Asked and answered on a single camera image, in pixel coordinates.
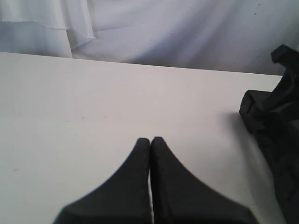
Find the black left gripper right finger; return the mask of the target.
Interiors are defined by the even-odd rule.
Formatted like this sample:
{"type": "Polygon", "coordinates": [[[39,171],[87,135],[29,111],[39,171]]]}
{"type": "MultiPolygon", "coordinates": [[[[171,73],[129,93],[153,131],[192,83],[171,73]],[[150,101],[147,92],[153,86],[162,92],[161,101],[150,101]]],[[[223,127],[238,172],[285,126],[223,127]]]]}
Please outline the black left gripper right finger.
{"type": "Polygon", "coordinates": [[[150,182],[156,224],[253,224],[255,217],[209,188],[176,158],[162,137],[150,146],[150,182]]]}

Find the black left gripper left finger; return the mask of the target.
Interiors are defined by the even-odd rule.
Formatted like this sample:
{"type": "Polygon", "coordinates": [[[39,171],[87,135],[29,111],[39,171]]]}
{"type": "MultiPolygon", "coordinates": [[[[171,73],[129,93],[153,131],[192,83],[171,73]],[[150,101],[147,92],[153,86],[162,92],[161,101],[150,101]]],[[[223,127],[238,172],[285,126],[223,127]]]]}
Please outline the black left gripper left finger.
{"type": "Polygon", "coordinates": [[[149,224],[150,141],[139,138],[119,169],[101,186],[65,206],[56,224],[149,224]]]}

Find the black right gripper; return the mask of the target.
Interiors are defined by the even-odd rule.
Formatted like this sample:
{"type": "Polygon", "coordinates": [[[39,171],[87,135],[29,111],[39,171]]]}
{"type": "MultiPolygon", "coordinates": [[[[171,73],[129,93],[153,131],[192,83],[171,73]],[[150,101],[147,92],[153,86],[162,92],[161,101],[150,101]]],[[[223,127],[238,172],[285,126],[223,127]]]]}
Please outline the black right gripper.
{"type": "Polygon", "coordinates": [[[271,95],[263,102],[265,110],[273,110],[299,99],[299,53],[282,44],[271,53],[271,59],[285,67],[285,72],[271,95]]]}

